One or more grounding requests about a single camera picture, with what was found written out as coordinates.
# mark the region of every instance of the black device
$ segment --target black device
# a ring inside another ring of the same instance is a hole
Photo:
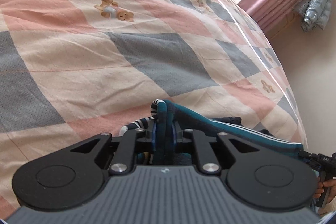
[[[336,153],[328,157],[323,154],[313,154],[302,150],[299,152],[299,157],[303,158],[312,169],[320,172],[320,182],[323,183],[336,177]],[[323,187],[323,189],[324,192],[316,202],[316,206],[320,208],[325,208],[330,193],[330,187]]]
[[[230,133],[207,137],[174,123],[174,155],[190,165],[151,165],[156,122],[123,137],[101,133],[33,160],[14,174],[21,208],[8,224],[304,223],[316,190],[308,165]]]

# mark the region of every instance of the checkered bedsheet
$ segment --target checkered bedsheet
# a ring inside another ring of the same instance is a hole
[[[280,62],[231,0],[0,0],[0,218],[21,165],[117,135],[157,98],[306,145]]]

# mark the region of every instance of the person's hand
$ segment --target person's hand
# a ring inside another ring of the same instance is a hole
[[[321,196],[321,194],[324,192],[323,189],[323,183],[320,182],[321,178],[317,177],[317,189],[315,191],[315,194],[313,195],[313,198],[319,198]]]
[[[330,203],[336,196],[336,179],[327,180],[323,183],[324,187],[331,187],[327,203]]]

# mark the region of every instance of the triangular cutout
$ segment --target triangular cutout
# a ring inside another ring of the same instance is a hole
[[[229,139],[230,142],[237,148],[237,150],[241,153],[249,153],[249,152],[257,152],[259,149],[252,147],[246,143],[242,143],[236,139]]]
[[[77,153],[82,153],[82,154],[88,154],[91,152],[91,150],[96,146],[96,144],[99,142],[99,139],[95,139],[92,141],[89,141],[87,143],[84,143],[81,146],[78,146],[72,150],[71,152],[77,152]]]

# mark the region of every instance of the black handle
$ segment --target black handle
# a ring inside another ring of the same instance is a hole
[[[333,174],[326,173],[325,171],[320,172],[320,182],[322,183],[333,179],[333,177]],[[316,202],[316,206],[320,208],[325,208],[330,193],[330,187],[323,187],[323,189],[324,192],[321,194],[319,200]]]

